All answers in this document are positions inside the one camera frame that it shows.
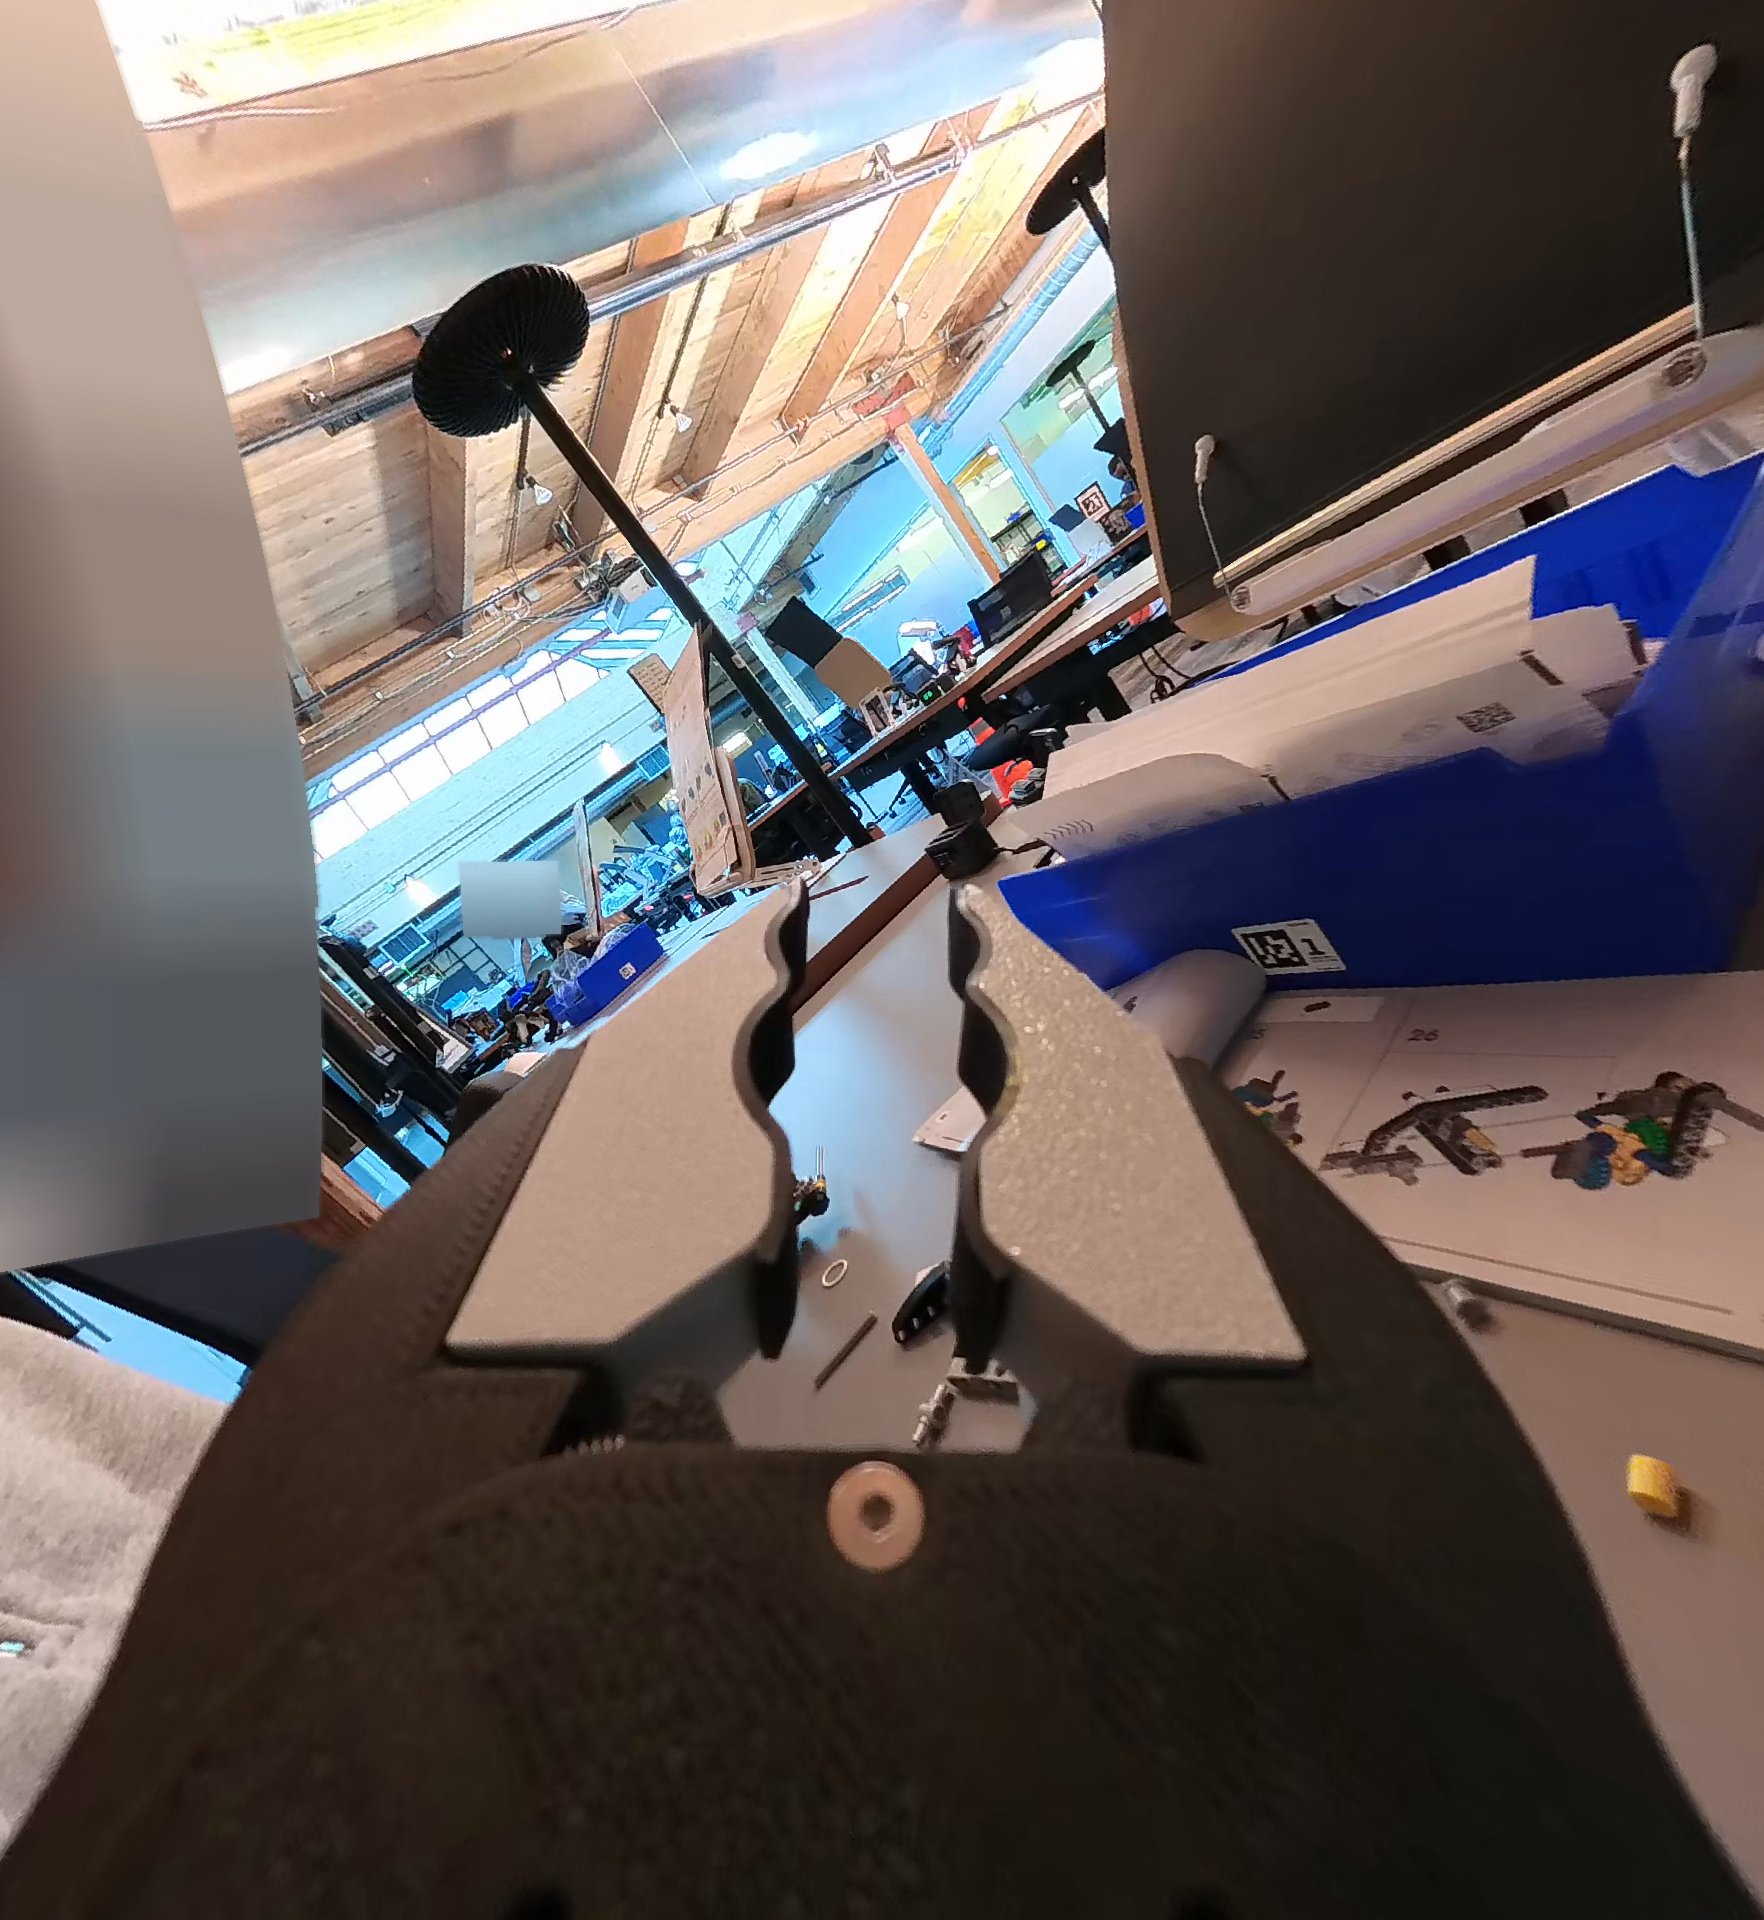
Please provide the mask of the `open lego instruction booklet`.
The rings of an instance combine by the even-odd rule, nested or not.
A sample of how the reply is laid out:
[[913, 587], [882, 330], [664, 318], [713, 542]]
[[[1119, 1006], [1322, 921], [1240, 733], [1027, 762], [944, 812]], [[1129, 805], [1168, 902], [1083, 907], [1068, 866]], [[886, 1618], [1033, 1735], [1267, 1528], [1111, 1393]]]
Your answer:
[[1188, 953], [1111, 998], [1407, 1264], [1764, 1360], [1764, 971], [1256, 994]]

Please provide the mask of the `black computer monitor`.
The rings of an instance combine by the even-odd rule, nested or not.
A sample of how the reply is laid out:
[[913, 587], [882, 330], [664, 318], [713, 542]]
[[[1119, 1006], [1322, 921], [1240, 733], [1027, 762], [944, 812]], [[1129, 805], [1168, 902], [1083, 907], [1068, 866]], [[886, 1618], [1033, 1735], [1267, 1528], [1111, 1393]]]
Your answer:
[[1029, 548], [1002, 577], [967, 601], [968, 622], [985, 646], [997, 644], [1040, 611], [1053, 594], [1048, 558]]

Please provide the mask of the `person's grey fleece jacket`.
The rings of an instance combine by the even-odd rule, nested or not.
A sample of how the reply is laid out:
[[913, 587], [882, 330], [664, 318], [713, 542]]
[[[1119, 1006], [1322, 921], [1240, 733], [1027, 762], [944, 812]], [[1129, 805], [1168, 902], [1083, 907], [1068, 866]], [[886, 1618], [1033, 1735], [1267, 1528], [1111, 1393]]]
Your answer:
[[90, 1713], [222, 1416], [0, 1318], [0, 1857]]

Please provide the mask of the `silver ventilation duct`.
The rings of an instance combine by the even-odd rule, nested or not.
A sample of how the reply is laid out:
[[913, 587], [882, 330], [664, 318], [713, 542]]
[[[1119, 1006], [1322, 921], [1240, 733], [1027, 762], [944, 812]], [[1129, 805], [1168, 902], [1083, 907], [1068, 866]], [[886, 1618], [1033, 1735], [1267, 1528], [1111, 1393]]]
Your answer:
[[226, 396], [915, 125], [1101, 81], [1094, 5], [366, 5], [124, 74]]

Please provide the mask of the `small black device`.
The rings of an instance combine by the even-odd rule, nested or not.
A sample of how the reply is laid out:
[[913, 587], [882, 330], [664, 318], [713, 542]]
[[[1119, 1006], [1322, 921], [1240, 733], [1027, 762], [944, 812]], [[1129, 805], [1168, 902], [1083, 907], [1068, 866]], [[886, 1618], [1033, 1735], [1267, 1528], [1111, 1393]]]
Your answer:
[[949, 781], [936, 790], [941, 829], [925, 843], [925, 856], [949, 882], [973, 878], [1002, 856], [990, 827], [1002, 804], [992, 790], [972, 780]]

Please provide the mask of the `pile of white paper bags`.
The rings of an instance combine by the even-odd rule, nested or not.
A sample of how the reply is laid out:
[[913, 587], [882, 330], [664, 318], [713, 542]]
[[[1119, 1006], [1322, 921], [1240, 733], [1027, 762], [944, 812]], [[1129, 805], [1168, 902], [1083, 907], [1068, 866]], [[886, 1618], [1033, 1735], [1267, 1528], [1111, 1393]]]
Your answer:
[[1523, 558], [1071, 730], [1017, 839], [1076, 858], [1481, 749], [1589, 754], [1645, 644], [1613, 604], [1538, 614], [1532, 591]]

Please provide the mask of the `brown cardboard sign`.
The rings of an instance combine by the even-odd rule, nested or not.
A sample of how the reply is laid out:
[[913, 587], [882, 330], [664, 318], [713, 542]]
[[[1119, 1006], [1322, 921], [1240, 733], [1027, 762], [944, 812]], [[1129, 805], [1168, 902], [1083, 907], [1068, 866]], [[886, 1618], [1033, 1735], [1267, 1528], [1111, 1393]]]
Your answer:
[[712, 738], [703, 638], [691, 633], [670, 667], [647, 655], [632, 661], [628, 674], [665, 722], [696, 894], [713, 899], [748, 887], [755, 876], [750, 829], [731, 762]]

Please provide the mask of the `small blue bin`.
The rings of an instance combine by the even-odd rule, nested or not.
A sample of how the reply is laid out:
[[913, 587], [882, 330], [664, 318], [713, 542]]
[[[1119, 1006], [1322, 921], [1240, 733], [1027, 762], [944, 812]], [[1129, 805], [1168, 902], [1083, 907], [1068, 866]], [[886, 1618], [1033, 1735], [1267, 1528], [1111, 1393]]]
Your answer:
[[664, 959], [665, 949], [655, 929], [628, 923], [615, 932], [613, 944], [597, 959], [560, 988], [557, 1006], [564, 1021], [591, 1021], [628, 994]]

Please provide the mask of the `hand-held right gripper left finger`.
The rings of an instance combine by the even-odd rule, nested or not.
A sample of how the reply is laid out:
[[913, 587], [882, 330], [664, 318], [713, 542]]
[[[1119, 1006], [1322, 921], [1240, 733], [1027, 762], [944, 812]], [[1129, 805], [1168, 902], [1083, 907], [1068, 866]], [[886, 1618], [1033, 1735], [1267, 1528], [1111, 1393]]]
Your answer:
[[796, 1066], [810, 902], [762, 895], [570, 1050], [568, 1085], [445, 1334], [464, 1364], [560, 1364], [631, 1398], [776, 1358], [799, 1309]]

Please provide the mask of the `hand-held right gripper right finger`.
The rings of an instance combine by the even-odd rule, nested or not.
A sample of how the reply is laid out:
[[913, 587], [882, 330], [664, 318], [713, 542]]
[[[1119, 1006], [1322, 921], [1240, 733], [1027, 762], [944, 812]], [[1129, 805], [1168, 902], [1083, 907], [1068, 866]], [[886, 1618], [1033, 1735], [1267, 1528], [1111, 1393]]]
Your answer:
[[981, 1121], [955, 1175], [949, 1312], [997, 1364], [1029, 1438], [1133, 1443], [1154, 1390], [1275, 1380], [1307, 1352], [1177, 1062], [1021, 923], [954, 890], [958, 1078]]

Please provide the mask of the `black floor lamp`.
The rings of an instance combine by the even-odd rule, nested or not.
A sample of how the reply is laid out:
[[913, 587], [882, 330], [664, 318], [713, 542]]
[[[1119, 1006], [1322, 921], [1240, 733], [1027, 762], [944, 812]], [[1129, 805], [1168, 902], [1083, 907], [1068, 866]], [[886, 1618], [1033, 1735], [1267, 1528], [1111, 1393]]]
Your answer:
[[489, 276], [448, 309], [428, 331], [413, 371], [413, 393], [425, 424], [452, 438], [483, 438], [527, 414], [557, 445], [580, 489], [603, 506], [615, 533], [691, 631], [704, 665], [718, 665], [763, 732], [789, 758], [808, 792], [853, 848], [871, 841], [868, 824], [820, 758], [789, 727], [774, 699], [752, 678], [734, 641], [656, 547], [643, 521], [552, 404], [550, 386], [585, 350], [589, 313], [580, 287], [560, 267], [527, 263]]
[[1081, 142], [1056, 170], [1044, 180], [1024, 216], [1027, 235], [1044, 239], [1081, 211], [1104, 254], [1109, 247], [1109, 220], [1096, 191], [1106, 180], [1106, 128], [1098, 126]]

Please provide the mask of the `black board book stand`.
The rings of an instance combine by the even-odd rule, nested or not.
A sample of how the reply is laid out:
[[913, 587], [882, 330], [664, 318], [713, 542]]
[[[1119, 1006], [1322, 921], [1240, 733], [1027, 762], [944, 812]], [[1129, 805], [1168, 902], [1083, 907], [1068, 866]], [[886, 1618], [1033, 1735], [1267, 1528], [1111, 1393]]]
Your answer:
[[1109, 239], [1178, 611], [1223, 564], [1687, 303], [1764, 318], [1764, 3], [1112, 3]]

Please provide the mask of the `scattered loose lego pieces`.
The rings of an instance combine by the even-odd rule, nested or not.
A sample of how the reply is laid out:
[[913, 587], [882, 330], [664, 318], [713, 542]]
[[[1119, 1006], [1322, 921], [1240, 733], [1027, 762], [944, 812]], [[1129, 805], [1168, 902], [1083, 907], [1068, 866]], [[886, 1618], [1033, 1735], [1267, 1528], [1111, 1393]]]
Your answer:
[[[1295, 1094], [1278, 1092], [1286, 1075], [1262, 1078], [1259, 1075], [1235, 1085], [1230, 1092], [1264, 1127], [1287, 1133], [1295, 1146], [1301, 1137], [1295, 1127]], [[1491, 1121], [1499, 1107], [1548, 1102], [1548, 1090], [1522, 1088], [1438, 1088], [1419, 1101], [1416, 1092], [1402, 1094], [1402, 1109], [1381, 1118], [1351, 1144], [1335, 1144], [1321, 1159], [1321, 1172], [1360, 1179], [1381, 1175], [1416, 1188], [1422, 1170], [1451, 1167], [1464, 1177], [1485, 1177], [1503, 1165], [1520, 1159], [1550, 1159], [1550, 1172], [1559, 1181], [1573, 1183], [1582, 1193], [1638, 1186], [1657, 1175], [1681, 1179], [1705, 1165], [1726, 1142], [1728, 1127], [1742, 1127], [1764, 1137], [1764, 1116], [1742, 1102], [1732, 1102], [1718, 1084], [1664, 1071], [1641, 1090], [1599, 1094], [1593, 1101], [1569, 1105], [1569, 1115], [1557, 1118], [1550, 1131], [1571, 1137], [1548, 1144], [1501, 1144], [1491, 1130], [1517, 1124]], [[967, 1090], [954, 1092], [930, 1116], [915, 1140], [930, 1149], [962, 1153], [985, 1123], [985, 1111]], [[896, 1345], [921, 1339], [949, 1311], [949, 1267], [938, 1260], [916, 1274], [893, 1315]]]

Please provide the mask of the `blue plastic storage bin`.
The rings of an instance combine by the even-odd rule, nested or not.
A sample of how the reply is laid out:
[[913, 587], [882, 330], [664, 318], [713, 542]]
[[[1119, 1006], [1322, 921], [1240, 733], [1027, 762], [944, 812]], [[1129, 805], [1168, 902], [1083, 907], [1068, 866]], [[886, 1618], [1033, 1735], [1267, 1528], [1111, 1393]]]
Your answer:
[[1764, 881], [1764, 452], [1661, 468], [1470, 552], [1226, 678], [1535, 561], [1535, 609], [1616, 604], [1659, 641], [1604, 743], [1538, 767], [1489, 749], [1173, 829], [1002, 882], [1013, 915], [1096, 986], [1190, 949], [1280, 971], [1307, 921], [1354, 990], [1713, 971]]

